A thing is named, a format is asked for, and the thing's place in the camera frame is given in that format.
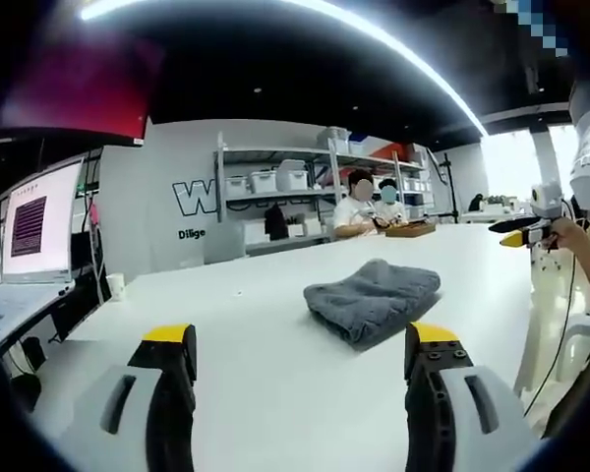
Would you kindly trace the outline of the person's right hand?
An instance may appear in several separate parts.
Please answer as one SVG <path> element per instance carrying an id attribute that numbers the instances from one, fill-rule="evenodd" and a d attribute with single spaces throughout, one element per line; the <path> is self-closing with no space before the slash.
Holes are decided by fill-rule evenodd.
<path id="1" fill-rule="evenodd" d="M 568 249 L 573 254 L 582 251 L 590 240 L 582 227 L 573 220 L 562 217 L 552 223 L 552 233 L 557 246 Z"/>

